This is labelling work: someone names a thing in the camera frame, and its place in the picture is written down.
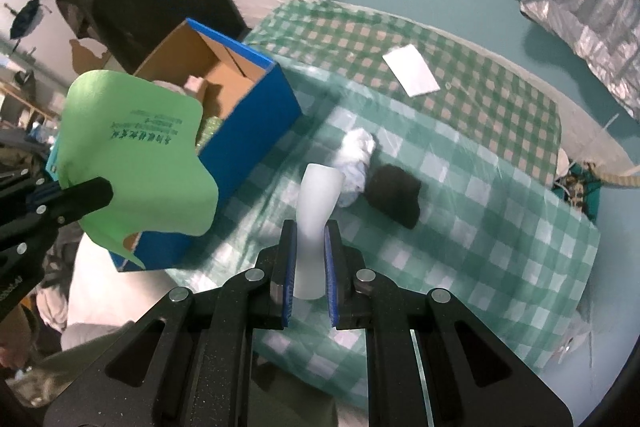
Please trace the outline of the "person's left hand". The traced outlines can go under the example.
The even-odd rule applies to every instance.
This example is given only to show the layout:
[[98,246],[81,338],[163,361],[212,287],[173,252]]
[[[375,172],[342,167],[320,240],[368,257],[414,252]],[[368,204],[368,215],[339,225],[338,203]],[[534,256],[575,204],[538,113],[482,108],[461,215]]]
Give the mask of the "person's left hand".
[[39,326],[32,311],[23,305],[17,305],[0,325],[2,369],[25,367],[38,334]]

